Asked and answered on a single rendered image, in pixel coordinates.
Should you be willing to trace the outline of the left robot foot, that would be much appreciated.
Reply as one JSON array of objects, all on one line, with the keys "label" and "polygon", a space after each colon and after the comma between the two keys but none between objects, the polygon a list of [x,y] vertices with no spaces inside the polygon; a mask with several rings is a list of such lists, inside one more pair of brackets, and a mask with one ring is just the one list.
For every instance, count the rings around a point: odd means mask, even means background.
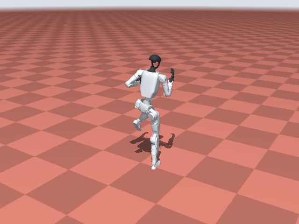
[{"label": "left robot foot", "polygon": [[138,131],[141,131],[141,126],[140,126],[140,123],[138,122],[138,120],[134,120],[133,124]]}]

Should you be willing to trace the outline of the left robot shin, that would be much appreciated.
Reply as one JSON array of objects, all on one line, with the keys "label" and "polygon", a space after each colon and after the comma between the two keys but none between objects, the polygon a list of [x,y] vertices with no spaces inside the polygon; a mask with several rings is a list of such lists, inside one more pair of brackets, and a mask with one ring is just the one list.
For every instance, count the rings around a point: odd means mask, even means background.
[{"label": "left robot shin", "polygon": [[147,114],[142,113],[140,115],[140,117],[137,119],[139,123],[143,122],[144,120],[146,120],[148,118]]}]

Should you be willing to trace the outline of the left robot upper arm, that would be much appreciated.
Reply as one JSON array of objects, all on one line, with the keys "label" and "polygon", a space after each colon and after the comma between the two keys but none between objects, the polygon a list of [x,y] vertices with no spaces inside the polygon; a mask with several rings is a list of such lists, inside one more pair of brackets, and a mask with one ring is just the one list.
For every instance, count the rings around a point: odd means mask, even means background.
[{"label": "left robot upper arm", "polygon": [[125,85],[130,88],[132,86],[132,83],[135,82],[137,79],[142,77],[142,72],[144,70],[138,70],[126,83]]}]

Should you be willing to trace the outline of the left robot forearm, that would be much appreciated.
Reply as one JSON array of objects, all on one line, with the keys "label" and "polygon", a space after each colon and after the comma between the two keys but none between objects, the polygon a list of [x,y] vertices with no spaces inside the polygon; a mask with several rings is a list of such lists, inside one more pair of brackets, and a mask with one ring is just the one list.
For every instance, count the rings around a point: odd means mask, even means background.
[{"label": "left robot forearm", "polygon": [[140,81],[135,81],[132,83],[132,86],[131,87],[135,87],[135,86],[138,86],[140,85]]}]

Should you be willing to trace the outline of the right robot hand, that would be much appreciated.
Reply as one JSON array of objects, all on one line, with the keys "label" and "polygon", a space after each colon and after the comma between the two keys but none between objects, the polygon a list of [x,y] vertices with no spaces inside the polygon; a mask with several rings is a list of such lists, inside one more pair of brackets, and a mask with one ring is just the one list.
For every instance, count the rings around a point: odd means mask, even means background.
[{"label": "right robot hand", "polygon": [[173,80],[174,79],[174,69],[173,68],[171,68],[171,72],[170,73],[172,73],[171,78],[169,78],[169,82],[171,83],[172,81],[174,81]]}]

